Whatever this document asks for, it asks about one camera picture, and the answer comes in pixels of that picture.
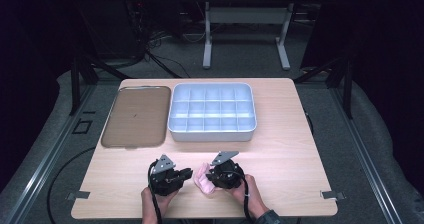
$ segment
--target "white storage box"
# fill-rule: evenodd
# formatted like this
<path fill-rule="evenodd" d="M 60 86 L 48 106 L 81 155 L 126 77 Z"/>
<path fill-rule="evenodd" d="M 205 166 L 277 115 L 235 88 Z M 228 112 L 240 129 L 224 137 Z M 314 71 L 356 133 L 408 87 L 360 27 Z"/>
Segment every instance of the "white storage box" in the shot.
<path fill-rule="evenodd" d="M 168 129 L 175 141 L 249 141 L 256 128 L 246 83 L 182 83 L 172 93 Z"/>

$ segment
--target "pink fabric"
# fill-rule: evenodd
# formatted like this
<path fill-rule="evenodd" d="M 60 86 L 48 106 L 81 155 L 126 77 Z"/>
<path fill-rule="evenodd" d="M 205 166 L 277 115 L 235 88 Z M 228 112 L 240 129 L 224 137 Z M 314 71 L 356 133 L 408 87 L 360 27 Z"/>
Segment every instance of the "pink fabric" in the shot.
<path fill-rule="evenodd" d="M 193 176 L 194 183 L 205 194 L 212 194 L 216 189 L 215 185 L 206 177 L 206 173 L 209 173 L 210 169 L 212 167 L 208 163 L 203 163 Z"/>

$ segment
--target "light wood tabletop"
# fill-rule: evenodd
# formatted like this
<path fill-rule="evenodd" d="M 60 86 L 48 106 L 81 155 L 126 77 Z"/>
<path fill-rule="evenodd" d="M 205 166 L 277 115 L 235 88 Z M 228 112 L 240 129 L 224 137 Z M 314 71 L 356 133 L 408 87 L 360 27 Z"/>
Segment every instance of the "light wood tabletop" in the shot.
<path fill-rule="evenodd" d="M 130 79 L 120 87 L 168 86 L 183 82 L 244 82 L 251 86 L 257 127 L 247 142 L 175 142 L 169 131 L 156 147 L 105 148 L 93 154 L 72 209 L 76 219 L 141 218 L 140 193 L 147 186 L 149 165 L 166 154 L 176 170 L 211 163 L 219 151 L 239 151 L 232 160 L 255 177 L 262 198 L 280 216 L 331 216 L 335 200 L 294 83 L 284 78 L 237 79 Z M 172 200 L 166 218 L 244 217 L 243 208 L 228 193 L 203 194 L 192 179 L 185 181 Z"/>

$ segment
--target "hand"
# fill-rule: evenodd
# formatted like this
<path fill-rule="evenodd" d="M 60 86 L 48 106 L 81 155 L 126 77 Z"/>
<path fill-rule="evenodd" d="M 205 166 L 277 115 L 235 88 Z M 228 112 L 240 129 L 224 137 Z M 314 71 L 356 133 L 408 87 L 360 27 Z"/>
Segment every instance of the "hand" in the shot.
<path fill-rule="evenodd" d="M 174 198 L 177 193 L 178 190 L 172 192 L 168 196 L 155 195 L 162 217 L 168 210 L 168 206 L 172 198 Z M 148 187 L 144 188 L 144 190 L 141 192 L 141 200 L 143 202 L 143 223 L 158 223 L 155 206 L 153 205 L 152 201 L 152 192 L 150 192 L 150 189 Z"/>
<path fill-rule="evenodd" d="M 246 174 L 245 178 L 247 185 L 249 186 L 249 212 L 253 215 L 253 217 L 258 219 L 265 212 L 269 211 L 269 208 L 265 206 L 265 203 L 262 200 L 259 189 L 256 186 L 255 178 L 249 174 Z M 234 199 L 240 203 L 240 205 L 244 205 L 245 185 L 243 180 L 241 180 L 241 185 L 239 187 L 227 189 L 226 191 L 229 192 Z"/>

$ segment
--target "black sleeve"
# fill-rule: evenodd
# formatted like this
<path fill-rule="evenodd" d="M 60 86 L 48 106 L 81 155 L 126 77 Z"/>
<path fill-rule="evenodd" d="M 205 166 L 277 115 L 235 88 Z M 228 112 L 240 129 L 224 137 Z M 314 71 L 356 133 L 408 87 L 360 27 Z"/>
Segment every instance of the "black sleeve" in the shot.
<path fill-rule="evenodd" d="M 283 222 L 274 210 L 269 210 L 260 216 L 255 224 L 283 224 Z"/>

